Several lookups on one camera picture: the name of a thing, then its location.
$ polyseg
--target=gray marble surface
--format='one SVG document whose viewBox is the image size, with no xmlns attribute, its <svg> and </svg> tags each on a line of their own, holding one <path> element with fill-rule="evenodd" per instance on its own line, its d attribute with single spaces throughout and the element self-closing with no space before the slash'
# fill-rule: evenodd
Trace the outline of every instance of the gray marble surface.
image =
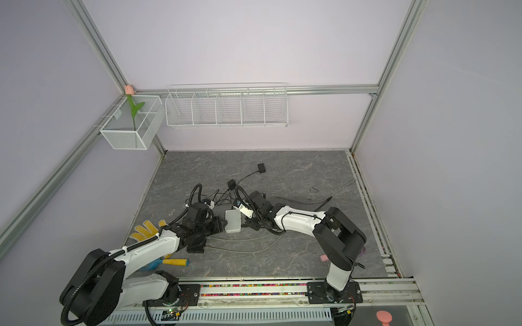
<svg viewBox="0 0 522 326">
<path fill-rule="evenodd" d="M 216 189 L 227 189 L 231 178 L 238 181 L 257 170 L 258 163 L 265 163 L 266 173 L 256 173 L 241 182 L 247 193 L 264 192 L 272 204 L 284 203 L 296 209 L 314 210 L 317 204 L 298 204 L 277 199 L 274 195 L 304 201 L 317 201 L 353 180 L 344 151 L 232 151 L 232 152 L 168 152 L 161 163 L 135 225 L 151 220 L 157 225 L 161 219 L 167 222 L 184 209 L 185 199 L 192 188 L 203 185 L 203 194 L 210 195 Z M 358 262 L 366 269 L 355 267 L 353 277 L 386 277 L 386 270 L 373 237 L 359 191 L 355 183 L 346 187 L 327 203 L 343 211 L 367 236 L 366 252 Z M 230 205 L 214 209 L 224 218 Z M 227 239 L 251 239 L 270 234 L 242 228 L 238 233 L 220 233 L 215 237 Z M 239 251 L 254 251 L 272 244 L 278 236 L 245 242 L 222 241 L 213 238 L 207 245 Z M 130 239 L 127 245 L 135 243 Z M 172 258 L 188 258 L 189 266 L 162 264 L 177 277 L 235 277 L 235 276 L 285 276 L 322 277 L 328 273 L 329 262 L 320 262 L 324 252 L 310 236 L 288 231 L 270 249 L 259 253 L 225 252 L 206 248 L 204 254 L 176 252 Z"/>
</svg>

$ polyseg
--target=gray cable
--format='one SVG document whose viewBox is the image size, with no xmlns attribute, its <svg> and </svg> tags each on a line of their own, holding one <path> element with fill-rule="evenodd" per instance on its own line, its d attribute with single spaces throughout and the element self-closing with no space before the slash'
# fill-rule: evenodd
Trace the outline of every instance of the gray cable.
<svg viewBox="0 0 522 326">
<path fill-rule="evenodd" d="M 250 240 L 257 240 L 257 239 L 266 238 L 266 237 L 269 237 L 269 236 L 271 236 L 271 234 L 267 234 L 267 235 L 264 235 L 262 237 L 257 237 L 257 238 L 252 238 L 252 239 L 241 239 L 241 240 L 223 239 L 223 238 L 216 238 L 216 237 L 213 237 L 213 236 L 208 236 L 207 238 L 212 238 L 212 239 L 221 240 L 221 241 L 250 241 Z"/>
<path fill-rule="evenodd" d="M 272 244 L 266 248 L 263 248 L 261 250 L 256 250 L 256 251 L 238 251 L 238 250 L 230 250 L 230 249 L 223 249 L 223 248 L 216 248 L 216 247 L 213 247 L 213 246 L 205 246 L 207 248 L 212 248 L 212 249 L 216 249 L 216 250 L 223 250 L 223 251 L 227 251 L 227 252 L 236 252 L 236 253 L 258 253 L 258 252 L 261 252 L 261 251 L 265 251 L 265 250 L 268 250 L 270 249 L 271 246 L 275 245 L 277 241 L 279 241 L 279 239 L 282 238 L 282 237 L 278 237 L 274 242 L 272 242 Z"/>
<path fill-rule="evenodd" d="M 348 187 L 349 185 L 353 184 L 355 182 L 355 179 L 348 182 L 347 184 L 345 184 L 344 186 L 342 186 L 341 188 L 339 188 L 337 191 L 335 191 L 333 194 L 331 194 L 330 196 L 335 196 L 336 194 L 338 194 L 341 190 L 345 189 L 346 187 Z M 274 196 L 276 198 L 279 198 L 279 199 L 284 199 L 284 200 L 288 200 L 288 201 L 293 201 L 293 202 L 297 202 L 299 204 L 320 204 L 322 203 L 323 201 L 326 201 L 330 196 L 326 197 L 325 199 L 322 199 L 322 200 L 317 200 L 317 201 L 303 201 L 303 200 L 297 200 L 297 199 L 292 199 L 292 198 L 287 198 L 287 197 L 283 197 L 283 196 Z"/>
</svg>

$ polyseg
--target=green leaf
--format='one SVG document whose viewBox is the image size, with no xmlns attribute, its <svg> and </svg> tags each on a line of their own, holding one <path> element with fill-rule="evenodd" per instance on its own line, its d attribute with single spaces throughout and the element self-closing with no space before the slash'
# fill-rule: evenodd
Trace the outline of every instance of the green leaf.
<svg viewBox="0 0 522 326">
<path fill-rule="evenodd" d="M 134 107 L 131 109 L 130 114 L 132 115 L 132 119 L 136 116 L 136 113 L 138 113 L 138 110 L 141 109 L 141 107 L 145 104 L 145 102 L 138 103 L 134 105 Z"/>
<path fill-rule="evenodd" d="M 132 109 L 134 108 L 134 101 L 132 100 L 132 96 L 127 95 L 127 101 L 129 102 L 130 109 L 132 111 Z"/>
</svg>

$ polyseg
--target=pink toy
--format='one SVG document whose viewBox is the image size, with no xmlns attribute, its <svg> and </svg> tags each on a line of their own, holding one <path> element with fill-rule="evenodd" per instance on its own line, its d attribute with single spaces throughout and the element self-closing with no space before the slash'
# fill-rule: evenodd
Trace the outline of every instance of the pink toy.
<svg viewBox="0 0 522 326">
<path fill-rule="evenodd" d="M 383 326 L 390 326 L 390 322 L 392 321 L 392 315 L 388 311 L 378 311 L 377 319 L 383 323 Z"/>
<path fill-rule="evenodd" d="M 362 250 L 361 250 L 361 253 L 359 254 L 359 257 L 361 257 L 362 255 L 364 255 L 364 253 L 366 252 L 366 247 L 362 247 Z M 325 261 L 328 261 L 328 256 L 326 256 L 326 254 L 324 255 L 320 255 L 319 256 L 319 260 L 321 262 L 325 262 Z"/>
</svg>

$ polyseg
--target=white wire basket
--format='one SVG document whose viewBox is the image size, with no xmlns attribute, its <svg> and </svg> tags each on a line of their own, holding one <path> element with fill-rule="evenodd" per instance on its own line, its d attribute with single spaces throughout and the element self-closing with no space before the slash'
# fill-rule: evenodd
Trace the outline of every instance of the white wire basket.
<svg viewBox="0 0 522 326">
<path fill-rule="evenodd" d="M 133 95 L 134 104 L 145 102 L 135 115 L 136 130 L 127 99 L 103 124 L 101 134 L 114 149 L 146 150 L 165 119 L 163 102 L 157 95 Z"/>
<path fill-rule="evenodd" d="M 286 88 L 177 89 L 165 100 L 167 125 L 189 127 L 287 126 Z"/>
</svg>

